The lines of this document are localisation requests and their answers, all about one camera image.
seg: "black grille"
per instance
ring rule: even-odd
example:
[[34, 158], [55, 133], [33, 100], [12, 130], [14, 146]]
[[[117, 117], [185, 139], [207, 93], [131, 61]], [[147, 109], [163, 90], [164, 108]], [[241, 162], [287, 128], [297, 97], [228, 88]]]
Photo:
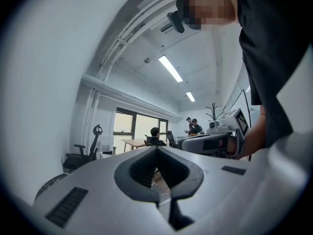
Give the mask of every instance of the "black grille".
[[87, 194], [86, 189], [75, 187], [46, 216], [55, 225], [63, 228]]
[[232, 172], [232, 173], [236, 173], [239, 175], [244, 175], [244, 173], [246, 172], [245, 169], [239, 169], [239, 168], [235, 168], [235, 167], [230, 167], [230, 166], [224, 166], [222, 168], [222, 170], [228, 171], [228, 172]]

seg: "person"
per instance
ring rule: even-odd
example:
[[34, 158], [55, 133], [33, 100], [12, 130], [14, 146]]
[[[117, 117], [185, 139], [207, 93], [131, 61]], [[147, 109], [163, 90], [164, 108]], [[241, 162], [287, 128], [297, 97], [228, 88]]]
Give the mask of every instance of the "person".
[[166, 146], [166, 143], [163, 142], [163, 140], [160, 139], [160, 129], [157, 127], [153, 127], [150, 131], [151, 133], [151, 145], [158, 145], [158, 146]]
[[193, 124], [191, 122], [191, 118], [190, 117], [188, 117], [186, 119], [186, 121], [188, 121], [188, 123], [189, 123], [189, 128], [188, 128], [188, 130], [185, 130], [185, 133], [188, 133], [188, 136], [190, 136], [190, 130], [191, 130], [191, 127], [193, 126]]
[[194, 118], [191, 120], [192, 127], [190, 129], [190, 134], [197, 134], [202, 131], [202, 127], [198, 125], [198, 121]]
[[[177, 0], [179, 16], [193, 29], [239, 23], [251, 88], [251, 104], [260, 115], [249, 130], [237, 159], [251, 155], [292, 132], [291, 124], [276, 98], [301, 61], [312, 39], [310, 0]], [[233, 137], [220, 147], [235, 152]]]

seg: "desk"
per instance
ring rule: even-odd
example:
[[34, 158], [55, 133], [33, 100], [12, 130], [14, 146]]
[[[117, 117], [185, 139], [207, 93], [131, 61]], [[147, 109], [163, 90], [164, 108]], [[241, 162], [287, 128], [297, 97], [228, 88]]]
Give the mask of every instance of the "desk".
[[144, 139], [128, 139], [128, 140], [122, 140], [122, 141], [125, 142], [124, 152], [126, 150], [127, 144], [129, 144], [132, 147], [135, 147], [136, 149], [146, 146]]

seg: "office chair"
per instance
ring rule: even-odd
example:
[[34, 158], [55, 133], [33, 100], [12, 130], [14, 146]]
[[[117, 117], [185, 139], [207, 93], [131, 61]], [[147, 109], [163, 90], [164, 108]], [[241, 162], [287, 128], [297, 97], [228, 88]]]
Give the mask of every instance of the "office chair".
[[151, 146], [151, 144], [148, 141], [144, 140], [144, 142], [146, 146]]
[[70, 171], [73, 171], [91, 161], [97, 160], [96, 154], [97, 154], [98, 148], [95, 149], [95, 147], [97, 144], [98, 137], [102, 134], [102, 132], [103, 131], [100, 125], [95, 126], [93, 129], [93, 133], [95, 137], [90, 147], [89, 155], [84, 155], [83, 148], [86, 148], [84, 145], [75, 144], [74, 146], [79, 148], [80, 154], [67, 153], [66, 154], [67, 159], [63, 163], [63, 167], [66, 169], [69, 169]]
[[176, 142], [174, 140], [174, 136], [173, 136], [171, 131], [167, 131], [166, 137], [168, 139], [168, 142], [170, 143], [170, 147], [172, 147], [172, 148], [178, 148], [179, 147], [178, 144], [176, 144]]
[[147, 137], [148, 143], [151, 143], [151, 138], [152, 138], [152, 137], [149, 137], [149, 136], [147, 136], [147, 135], [145, 135], [145, 137]]

